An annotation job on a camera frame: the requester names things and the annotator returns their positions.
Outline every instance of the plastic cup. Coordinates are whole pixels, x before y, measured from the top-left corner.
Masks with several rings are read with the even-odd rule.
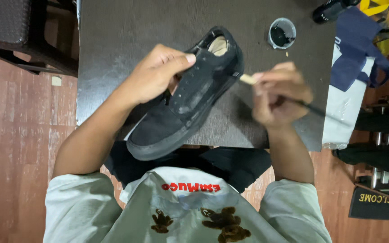
[[[293,40],[290,41],[290,43],[284,44],[284,46],[278,46],[276,43],[274,43],[273,39],[271,38],[271,30],[273,27],[279,27],[281,28],[285,36],[287,38],[292,38]],[[292,21],[290,21],[287,18],[279,18],[274,20],[274,22],[271,24],[270,30],[268,31],[268,43],[274,48],[274,49],[287,49],[290,46],[293,45],[296,38],[296,28],[295,25],[293,25]]]

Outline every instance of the chair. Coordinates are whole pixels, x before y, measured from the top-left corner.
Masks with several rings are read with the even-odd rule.
[[[69,0],[58,2],[50,3],[73,11]],[[45,41],[47,4],[47,0],[0,0],[0,59],[33,74],[48,72],[77,77],[78,61]],[[14,51],[30,55],[34,61],[24,61]]]

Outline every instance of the teddy bear print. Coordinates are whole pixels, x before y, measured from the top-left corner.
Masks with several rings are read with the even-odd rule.
[[[169,232],[167,227],[173,223],[173,220],[170,219],[169,215],[165,216],[163,211],[156,209],[155,212],[159,215],[158,217],[153,214],[153,219],[155,225],[151,226],[151,229],[155,230],[157,233],[165,234]]]
[[[241,218],[233,216],[235,211],[235,207],[225,207],[218,214],[210,209],[200,208],[202,215],[212,220],[204,220],[202,224],[208,228],[222,231],[218,238],[219,243],[237,242],[251,236],[248,229],[243,229],[239,225]]]

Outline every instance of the black shoe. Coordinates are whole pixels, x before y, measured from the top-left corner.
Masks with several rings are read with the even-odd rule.
[[[209,51],[216,39],[213,46],[227,43],[227,51]],[[186,53],[195,54],[196,63],[182,74],[174,95],[150,109],[128,137],[127,149],[138,160],[154,160],[182,146],[203,125],[214,102],[238,80],[233,75],[244,72],[242,52],[221,26],[213,27]]]

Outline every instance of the hand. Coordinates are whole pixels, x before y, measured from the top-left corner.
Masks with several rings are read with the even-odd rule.
[[[158,44],[115,90],[116,97],[129,99],[133,106],[146,103],[177,85],[177,77],[196,62],[196,56]]]
[[[272,70],[256,73],[253,78],[253,118],[267,129],[289,126],[294,120],[304,116],[308,110],[287,98],[313,100],[310,87],[293,62],[277,64]]]

